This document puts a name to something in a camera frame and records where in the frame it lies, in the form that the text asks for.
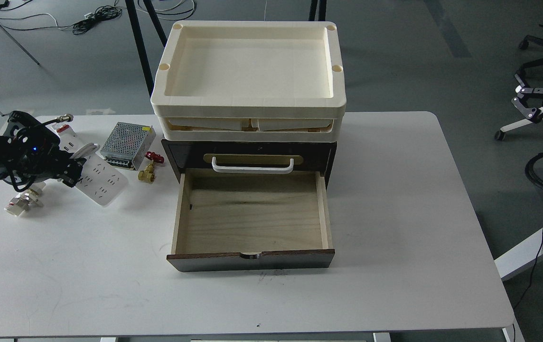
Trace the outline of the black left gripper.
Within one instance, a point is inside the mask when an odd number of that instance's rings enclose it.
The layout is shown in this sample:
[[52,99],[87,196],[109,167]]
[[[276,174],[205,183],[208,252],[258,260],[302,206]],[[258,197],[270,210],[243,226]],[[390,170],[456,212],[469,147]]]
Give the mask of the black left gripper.
[[81,180],[86,158],[72,158],[60,148],[59,137],[48,126],[69,123],[71,114],[61,115],[41,123],[24,111],[11,111],[4,136],[8,138],[7,156],[2,165],[7,176],[4,182],[16,192],[23,192],[35,182],[59,180],[74,188]]

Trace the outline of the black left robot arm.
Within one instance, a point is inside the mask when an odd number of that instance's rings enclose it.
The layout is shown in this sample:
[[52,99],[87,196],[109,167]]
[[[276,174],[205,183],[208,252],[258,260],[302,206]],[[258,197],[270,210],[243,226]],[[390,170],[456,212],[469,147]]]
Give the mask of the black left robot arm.
[[86,158],[61,149],[60,138],[47,127],[72,119],[67,114],[41,123],[28,113],[12,111],[0,135],[0,180],[16,192],[48,179],[61,180],[70,188],[76,186]]

